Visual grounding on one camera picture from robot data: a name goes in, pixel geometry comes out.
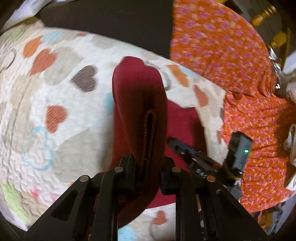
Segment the maroon red garment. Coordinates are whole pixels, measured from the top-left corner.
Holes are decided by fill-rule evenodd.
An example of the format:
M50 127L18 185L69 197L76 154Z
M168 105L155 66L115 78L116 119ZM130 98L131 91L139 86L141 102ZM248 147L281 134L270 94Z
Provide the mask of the maroon red garment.
M173 201L187 174L182 158L168 147L168 138L207 150L196 109L169 101L159 71L141 59L125 57L116 66L112 97L112 161L101 173L96 229L122 227L147 207Z

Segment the heart patterned white quilt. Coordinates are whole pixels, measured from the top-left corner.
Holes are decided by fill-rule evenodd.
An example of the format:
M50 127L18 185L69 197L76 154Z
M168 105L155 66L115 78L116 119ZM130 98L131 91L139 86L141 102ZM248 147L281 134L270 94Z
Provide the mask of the heart patterned white quilt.
M1 213L27 230L81 175L111 163L111 78L125 56L156 68L167 98L194 108L208 155L222 163L226 92L140 47L38 21L1 34Z

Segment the orange floral fabric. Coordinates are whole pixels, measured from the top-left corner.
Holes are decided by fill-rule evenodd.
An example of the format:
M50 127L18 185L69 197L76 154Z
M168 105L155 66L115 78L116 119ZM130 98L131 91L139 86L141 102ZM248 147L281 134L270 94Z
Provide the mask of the orange floral fabric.
M241 204L252 213L292 195L293 175L283 143L295 123L295 104L274 94L276 75L265 43L243 17L216 1L174 1L170 57L227 94L221 136L252 138Z

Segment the black mattress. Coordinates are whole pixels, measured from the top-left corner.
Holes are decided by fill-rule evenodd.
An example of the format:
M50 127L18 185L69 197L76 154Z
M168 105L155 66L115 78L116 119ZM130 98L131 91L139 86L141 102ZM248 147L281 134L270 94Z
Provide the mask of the black mattress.
M172 1L64 1L38 15L47 27L95 33L170 57Z

